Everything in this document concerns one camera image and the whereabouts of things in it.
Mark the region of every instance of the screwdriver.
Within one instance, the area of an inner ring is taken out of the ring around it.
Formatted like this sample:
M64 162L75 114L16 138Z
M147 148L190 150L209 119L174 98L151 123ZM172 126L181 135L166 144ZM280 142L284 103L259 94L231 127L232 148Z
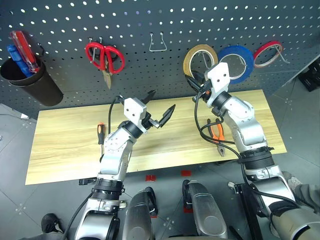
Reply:
M106 127L103 122L100 122L97 127L97 134L98 134L98 144L101 145L101 156L104 154L104 141L105 141L105 133Z

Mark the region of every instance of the gray floor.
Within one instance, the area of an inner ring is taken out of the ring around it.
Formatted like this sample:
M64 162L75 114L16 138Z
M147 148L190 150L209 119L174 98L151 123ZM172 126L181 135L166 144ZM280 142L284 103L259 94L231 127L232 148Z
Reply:
M292 81L267 100L288 151L273 158L282 170L293 173L302 182L320 184L320 89L308 92L300 81ZM40 234L41 219L46 213L55 213L66 226L92 186L79 186L77 180L25 186L36 124L6 114L19 116L0 104L0 239ZM242 182L240 166L235 162L129 173L122 199L130 201L146 186L155 191L159 214L152 224L157 240L196 233L192 213L183 213L181 184L186 177L181 176L181 170L191 170L192 176L187 178L203 183L215 197L227 224L234 226L244 239L251 239L240 200L227 187L229 181ZM156 175L155 182L145 182L145 176L150 174ZM73 232L80 215L72 226ZM122 224L124 216L125 211L121 211ZM265 219L260 219L260 225L264 239L276 239Z

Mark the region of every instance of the red tape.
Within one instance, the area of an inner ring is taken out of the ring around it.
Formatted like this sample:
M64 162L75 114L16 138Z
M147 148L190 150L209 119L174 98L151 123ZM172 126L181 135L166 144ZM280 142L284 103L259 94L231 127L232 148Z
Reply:
M181 170L181 176L182 177L189 177L189 176L191 176L191 171L190 170Z
M188 209L188 208L183 207L183 212L185 214L192 214L194 212L194 210L193 210L193 208Z
M145 176L145 181L146 182L155 182L157 180L156 175L146 175Z
M266 50L268 50L269 48L272 48L272 47L276 47L276 48L278 47L280 53L284 49L284 47L282 46L281 42L279 42L279 41L270 41L270 42L266 43L265 45L262 45L253 54L253 65L254 65L255 68L266 67L266 66L272 64L279 57L280 54L277 51L276 54L271 59L269 59L268 61L266 61L264 63L260 63L260 64L256 63L256 60L260 56L260 54L262 54L264 51L266 51Z

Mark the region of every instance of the perforated metal panel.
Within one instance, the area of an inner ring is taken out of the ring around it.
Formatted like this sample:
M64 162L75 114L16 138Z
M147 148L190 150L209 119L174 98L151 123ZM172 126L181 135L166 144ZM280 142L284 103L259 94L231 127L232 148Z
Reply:
M0 65L8 59L6 46L12 30L30 33L30 44L45 49L43 61L48 72L64 93L62 102L53 108L110 103L115 95L142 96L156 89L156 98L193 95L186 84L182 62L190 48L208 44L218 53L229 45L242 45L251 52L261 45L278 40L283 56L272 65L254 69L244 82L231 85L230 91L263 89L272 94L320 53L319 1L283 0L87 0L44 1L3 0L0 7ZM167 51L161 49L163 32ZM88 37L103 37L105 45L116 45L125 56L125 69L112 76L107 89L102 73L89 63L84 47ZM267 60L272 51L260 57ZM238 59L229 62L237 71ZM205 70L202 57L192 69ZM4 104L37 117L42 106L21 89L0 79L0 100Z

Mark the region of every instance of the pliers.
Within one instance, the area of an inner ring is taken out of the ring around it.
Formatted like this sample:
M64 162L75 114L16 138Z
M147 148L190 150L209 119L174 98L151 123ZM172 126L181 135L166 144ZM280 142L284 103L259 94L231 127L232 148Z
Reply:
M213 126L217 126L218 128L218 131L219 131L219 136L215 135L215 132L214 132L214 129L213 129ZM218 139L218 140L222 140L224 141L225 140L225 136L224 136L224 129L221 125L221 123L217 124L217 125L211 125L209 127L209 134L210 136L213 138L213 139ZM217 150L218 150L218 153L220 154L221 157L224 157L225 156L225 148L223 146L219 146L217 145Z

